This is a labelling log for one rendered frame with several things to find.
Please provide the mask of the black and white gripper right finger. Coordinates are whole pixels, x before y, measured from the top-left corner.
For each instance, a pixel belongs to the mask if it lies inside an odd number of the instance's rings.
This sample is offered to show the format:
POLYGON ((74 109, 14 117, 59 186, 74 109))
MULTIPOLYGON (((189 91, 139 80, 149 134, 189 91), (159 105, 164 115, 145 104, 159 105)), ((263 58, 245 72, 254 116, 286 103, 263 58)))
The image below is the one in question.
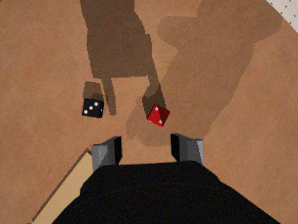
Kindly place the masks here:
POLYGON ((178 133, 171 133, 171 155, 176 161, 197 161, 204 166, 202 139, 192 139, 178 133))

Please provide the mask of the red die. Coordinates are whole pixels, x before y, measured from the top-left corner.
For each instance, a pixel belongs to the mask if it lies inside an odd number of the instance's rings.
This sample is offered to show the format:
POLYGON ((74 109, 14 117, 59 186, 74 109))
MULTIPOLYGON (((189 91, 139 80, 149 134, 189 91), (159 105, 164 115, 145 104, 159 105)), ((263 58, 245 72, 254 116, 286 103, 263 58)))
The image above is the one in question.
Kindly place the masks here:
POLYGON ((148 117, 147 117, 147 120, 160 126, 160 127, 163 127, 169 114, 170 114, 170 111, 168 111, 167 109, 165 109, 157 104, 154 104, 148 117))

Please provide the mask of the tan flat mat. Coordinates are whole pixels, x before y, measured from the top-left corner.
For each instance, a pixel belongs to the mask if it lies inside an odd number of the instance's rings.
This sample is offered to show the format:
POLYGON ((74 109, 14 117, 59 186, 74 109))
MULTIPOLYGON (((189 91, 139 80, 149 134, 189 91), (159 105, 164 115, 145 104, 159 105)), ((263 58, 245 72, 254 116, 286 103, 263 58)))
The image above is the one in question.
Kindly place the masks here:
POLYGON ((87 152, 32 224, 51 224, 80 195, 80 188, 92 173, 92 155, 87 152))

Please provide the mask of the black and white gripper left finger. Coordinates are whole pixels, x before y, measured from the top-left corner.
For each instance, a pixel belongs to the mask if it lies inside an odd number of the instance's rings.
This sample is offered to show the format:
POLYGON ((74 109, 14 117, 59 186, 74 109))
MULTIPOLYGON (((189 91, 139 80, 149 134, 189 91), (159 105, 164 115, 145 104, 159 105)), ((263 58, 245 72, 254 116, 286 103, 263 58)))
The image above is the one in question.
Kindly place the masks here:
POLYGON ((91 146, 93 172, 101 166, 118 165, 122 159, 121 136, 91 146))

